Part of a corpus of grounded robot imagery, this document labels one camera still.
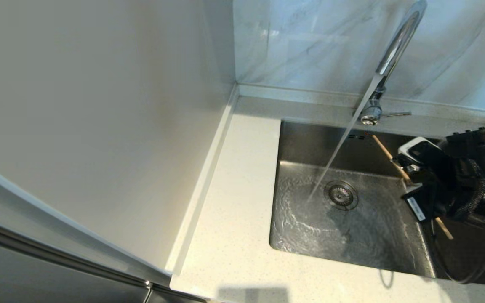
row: water stream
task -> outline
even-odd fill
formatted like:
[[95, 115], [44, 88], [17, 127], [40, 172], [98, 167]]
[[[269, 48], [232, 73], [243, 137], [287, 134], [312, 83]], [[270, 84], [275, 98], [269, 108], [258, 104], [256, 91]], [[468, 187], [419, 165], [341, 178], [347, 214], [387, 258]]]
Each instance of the water stream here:
[[314, 188], [312, 189], [312, 192], [310, 193], [310, 196], [308, 197], [308, 200], [306, 200], [306, 203], [308, 203], [312, 199], [312, 197], [314, 196], [317, 188], [321, 184], [321, 181], [323, 181], [323, 178], [325, 177], [325, 174], [327, 174], [327, 171], [329, 170], [331, 164], [333, 163], [334, 158], [336, 157], [336, 154], [338, 154], [338, 151], [342, 147], [342, 144], [345, 141], [345, 138], [347, 138], [347, 136], [351, 132], [351, 129], [353, 128], [354, 123], [357, 122], [357, 120], [358, 120], [358, 116], [360, 116], [360, 113], [362, 113], [362, 110], [366, 106], [366, 103], [368, 103], [368, 100], [370, 99], [370, 96], [372, 95], [372, 93], [374, 92], [374, 90], [377, 88], [377, 85], [379, 85], [379, 82], [381, 82], [381, 79], [382, 78], [383, 78], [382, 75], [379, 75], [379, 74], [375, 74], [374, 75], [374, 77], [373, 77], [373, 79], [372, 79], [372, 81], [370, 83], [370, 86], [368, 86], [368, 90], [366, 91], [366, 94], [364, 94], [364, 97], [362, 98], [362, 101], [360, 102], [360, 105], [357, 107], [357, 110], [354, 112], [353, 118], [351, 119], [351, 121], [349, 121], [348, 126], [345, 128], [345, 131], [344, 131], [344, 133], [342, 135], [342, 138], [338, 142], [338, 145], [336, 146], [336, 149], [334, 150], [332, 157], [330, 157], [329, 163], [327, 163], [327, 166], [325, 167], [325, 170], [323, 171], [323, 173], [321, 174], [321, 176], [319, 176], [319, 179], [317, 179], [317, 183], [315, 184]]

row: sink drain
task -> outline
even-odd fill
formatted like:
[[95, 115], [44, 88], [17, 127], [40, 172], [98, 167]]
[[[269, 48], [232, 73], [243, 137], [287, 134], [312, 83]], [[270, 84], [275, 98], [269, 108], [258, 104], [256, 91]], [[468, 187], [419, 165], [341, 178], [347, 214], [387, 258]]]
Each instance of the sink drain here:
[[357, 206], [356, 190], [343, 181], [332, 181], [325, 186], [325, 197], [333, 207], [341, 210], [351, 210]]

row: sink basin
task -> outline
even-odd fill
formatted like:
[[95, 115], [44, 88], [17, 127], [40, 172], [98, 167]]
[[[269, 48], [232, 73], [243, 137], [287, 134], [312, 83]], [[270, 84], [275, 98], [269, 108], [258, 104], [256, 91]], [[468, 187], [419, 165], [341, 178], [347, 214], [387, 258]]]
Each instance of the sink basin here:
[[[371, 136], [352, 130], [325, 170], [343, 128], [283, 121], [269, 243], [272, 248], [382, 270], [446, 278], [433, 261], [439, 246], [463, 276], [485, 253], [485, 230], [445, 221], [456, 239], [420, 224], [402, 200], [406, 185]], [[395, 154], [413, 137], [373, 133]], [[485, 284], [485, 274], [477, 280]]]

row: faucet spout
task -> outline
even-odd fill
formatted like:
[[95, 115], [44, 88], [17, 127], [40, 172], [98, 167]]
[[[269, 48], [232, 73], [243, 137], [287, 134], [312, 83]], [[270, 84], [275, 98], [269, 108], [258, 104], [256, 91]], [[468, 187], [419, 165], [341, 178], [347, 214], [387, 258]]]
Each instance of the faucet spout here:
[[379, 101], [381, 100], [381, 96], [385, 93], [385, 83], [396, 67], [400, 57], [402, 57], [409, 41], [413, 37], [416, 28], [424, 16], [427, 6], [428, 4], [426, 0], [416, 1], [404, 16], [400, 23], [400, 27], [396, 30], [385, 55], [383, 55], [383, 59], [381, 59], [381, 62], [376, 69], [376, 73], [382, 75], [383, 78], [370, 96], [368, 105], [360, 114], [360, 121], [363, 124], [376, 125], [379, 122], [379, 119], [381, 118], [381, 103]]

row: speckled quartz countertop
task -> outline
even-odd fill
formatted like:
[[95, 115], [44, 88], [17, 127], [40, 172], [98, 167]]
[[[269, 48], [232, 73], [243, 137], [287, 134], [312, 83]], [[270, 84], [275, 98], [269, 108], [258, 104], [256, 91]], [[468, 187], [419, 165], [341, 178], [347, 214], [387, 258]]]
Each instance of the speckled quartz countertop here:
[[[295, 255], [268, 243], [281, 119], [345, 126], [352, 109], [241, 97], [190, 249], [171, 288], [236, 303], [485, 302], [485, 285]], [[443, 137], [479, 125], [432, 117], [375, 131]]]

